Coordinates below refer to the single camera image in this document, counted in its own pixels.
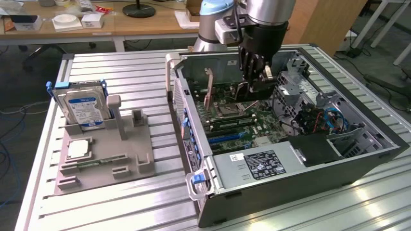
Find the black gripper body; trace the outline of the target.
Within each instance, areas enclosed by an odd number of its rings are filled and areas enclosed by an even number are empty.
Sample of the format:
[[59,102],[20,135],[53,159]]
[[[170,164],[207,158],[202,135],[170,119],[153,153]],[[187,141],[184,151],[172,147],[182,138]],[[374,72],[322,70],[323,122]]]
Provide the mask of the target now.
[[246,65],[252,58],[263,58],[264,62],[272,60],[282,47],[287,28],[288,21],[276,26],[256,24],[244,28],[239,45],[242,65]]

